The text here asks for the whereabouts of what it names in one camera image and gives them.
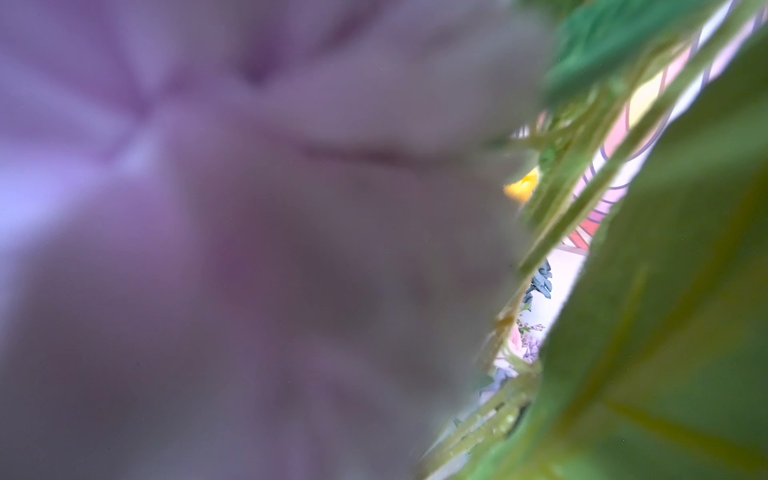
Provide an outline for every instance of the large green leaf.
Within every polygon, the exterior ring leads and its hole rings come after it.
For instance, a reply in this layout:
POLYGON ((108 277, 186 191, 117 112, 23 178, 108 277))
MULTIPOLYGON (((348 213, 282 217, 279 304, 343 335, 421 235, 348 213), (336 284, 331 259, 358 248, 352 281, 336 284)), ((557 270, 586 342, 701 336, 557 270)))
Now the large green leaf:
POLYGON ((768 478, 768 32, 662 137, 471 480, 768 478))
POLYGON ((558 31, 557 63, 545 79, 549 103, 611 73, 651 41, 696 25, 722 0, 597 0, 558 31))

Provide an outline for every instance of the eucalyptus leaf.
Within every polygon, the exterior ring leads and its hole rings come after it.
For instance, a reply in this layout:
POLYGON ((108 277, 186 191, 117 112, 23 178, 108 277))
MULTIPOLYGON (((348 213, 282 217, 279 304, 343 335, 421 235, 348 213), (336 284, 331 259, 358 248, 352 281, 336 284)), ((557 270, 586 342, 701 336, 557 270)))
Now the eucalyptus leaf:
POLYGON ((578 93, 616 70, 666 31, 702 18, 715 0, 597 0, 560 26, 557 63, 548 72, 548 103, 578 93))
POLYGON ((749 123, 766 51, 763 31, 661 138, 541 351, 538 397, 458 478, 768 478, 767 123, 749 123), (692 167, 723 124, 729 154, 692 167))

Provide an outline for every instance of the yellow flower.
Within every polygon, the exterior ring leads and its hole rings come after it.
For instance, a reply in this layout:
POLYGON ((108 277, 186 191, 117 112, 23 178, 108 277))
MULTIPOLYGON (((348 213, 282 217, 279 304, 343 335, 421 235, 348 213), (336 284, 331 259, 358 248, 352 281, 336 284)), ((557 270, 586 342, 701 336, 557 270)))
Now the yellow flower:
POLYGON ((531 198, 536 185, 538 185, 538 168, 531 170, 531 172, 519 182, 504 187, 504 193, 506 193, 508 197, 524 204, 531 198))

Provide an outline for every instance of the flower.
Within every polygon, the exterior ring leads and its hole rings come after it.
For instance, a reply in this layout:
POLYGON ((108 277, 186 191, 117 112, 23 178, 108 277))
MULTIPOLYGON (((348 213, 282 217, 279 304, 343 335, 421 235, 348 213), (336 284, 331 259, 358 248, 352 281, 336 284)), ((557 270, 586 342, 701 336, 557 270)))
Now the flower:
POLYGON ((4 478, 404 478, 521 248, 497 4, 0 3, 4 478))

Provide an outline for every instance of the colorful mural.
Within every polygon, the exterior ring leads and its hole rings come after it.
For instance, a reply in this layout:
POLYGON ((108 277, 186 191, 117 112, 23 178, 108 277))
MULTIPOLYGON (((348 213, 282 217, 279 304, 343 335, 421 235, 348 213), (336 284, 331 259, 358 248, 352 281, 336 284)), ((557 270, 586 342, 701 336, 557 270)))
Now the colorful mural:
MULTIPOLYGON (((643 116, 645 111, 651 106, 651 104, 658 98, 658 96, 664 92, 664 89, 674 80, 677 74, 683 69, 688 58, 696 52, 697 48, 702 45, 712 35, 717 26, 726 18, 731 12, 737 0, 732 0, 724 5, 718 13, 701 29, 696 40, 691 48, 683 53, 679 58, 669 64, 662 72, 660 72, 655 78, 651 79, 648 83, 640 87, 632 99, 627 103, 621 117, 617 120, 610 134, 608 135, 605 143, 601 146, 600 150, 595 155, 590 167, 584 172, 584 176, 581 178, 579 185, 574 192, 574 197, 578 195, 587 183, 594 177, 595 173, 600 170, 605 161, 614 153, 616 147, 627 136, 628 131, 637 123, 643 116)), ((598 230, 601 221, 605 218, 611 207, 618 202, 626 193, 629 188, 634 175, 640 170, 643 162, 650 153, 651 148, 654 146, 661 133, 667 127, 667 125, 680 115, 685 109, 693 102, 694 98, 699 94, 701 89, 709 82, 712 81, 717 75, 719 75, 724 68, 728 65, 731 58, 736 54, 739 47, 744 41, 755 32, 760 26, 768 22, 768 7, 761 11, 756 17, 747 22, 744 25, 743 30, 733 42, 728 45, 720 55, 715 59, 712 65, 700 76, 700 78, 694 82, 686 92, 686 94, 680 99, 672 112, 660 122, 655 132, 649 135, 648 139, 643 143, 640 148, 631 156, 630 160, 624 165, 619 174, 614 179, 610 189, 604 195, 602 201, 595 207, 589 214, 588 218, 576 228, 568 238, 563 240, 563 245, 567 250, 586 253, 589 249, 589 245, 592 241, 592 237, 598 230)))

